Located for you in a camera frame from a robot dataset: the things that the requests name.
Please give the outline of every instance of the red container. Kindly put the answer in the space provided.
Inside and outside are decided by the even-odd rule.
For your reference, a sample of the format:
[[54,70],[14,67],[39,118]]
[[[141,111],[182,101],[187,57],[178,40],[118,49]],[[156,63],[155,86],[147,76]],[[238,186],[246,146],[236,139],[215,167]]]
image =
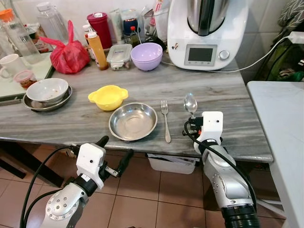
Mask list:
[[107,14],[98,12],[89,14],[86,18],[92,28],[97,32],[97,35],[99,35],[103,49],[110,48],[112,46],[112,41],[107,21]]

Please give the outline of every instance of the gray cloth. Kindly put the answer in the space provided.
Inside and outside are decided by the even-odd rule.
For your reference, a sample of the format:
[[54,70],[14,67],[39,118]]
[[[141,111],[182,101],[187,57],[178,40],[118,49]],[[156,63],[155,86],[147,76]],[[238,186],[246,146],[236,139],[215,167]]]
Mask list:
[[278,24],[293,31],[304,21],[304,0],[292,0],[283,8]]

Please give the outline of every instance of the yellow bowl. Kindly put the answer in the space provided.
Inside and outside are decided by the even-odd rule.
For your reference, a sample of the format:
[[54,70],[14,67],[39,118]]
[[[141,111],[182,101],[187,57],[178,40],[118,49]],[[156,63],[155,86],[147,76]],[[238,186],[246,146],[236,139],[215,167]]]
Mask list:
[[128,98],[128,91],[116,85],[106,85],[88,96],[90,102],[105,111],[112,111],[118,108],[124,99]]

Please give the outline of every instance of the orange lid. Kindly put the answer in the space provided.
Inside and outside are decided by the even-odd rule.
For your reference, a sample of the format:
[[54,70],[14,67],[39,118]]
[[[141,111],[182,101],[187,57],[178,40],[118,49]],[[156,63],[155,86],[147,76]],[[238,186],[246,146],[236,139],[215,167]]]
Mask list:
[[12,9],[5,9],[0,11],[0,19],[4,22],[8,22],[14,18],[13,10]]

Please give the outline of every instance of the stainless steel plate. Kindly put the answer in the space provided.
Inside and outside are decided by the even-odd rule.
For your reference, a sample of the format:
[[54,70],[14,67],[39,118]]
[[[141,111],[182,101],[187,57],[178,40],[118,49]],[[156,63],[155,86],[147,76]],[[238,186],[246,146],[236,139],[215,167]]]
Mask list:
[[23,96],[22,102],[27,108],[31,110],[38,112],[48,112],[63,106],[70,99],[72,92],[73,92],[72,87],[69,86],[63,98],[55,104],[47,104],[38,101],[33,101],[29,99],[26,94]]
[[133,141],[150,134],[157,124],[156,111],[142,103],[130,103],[116,109],[109,129],[116,138]]

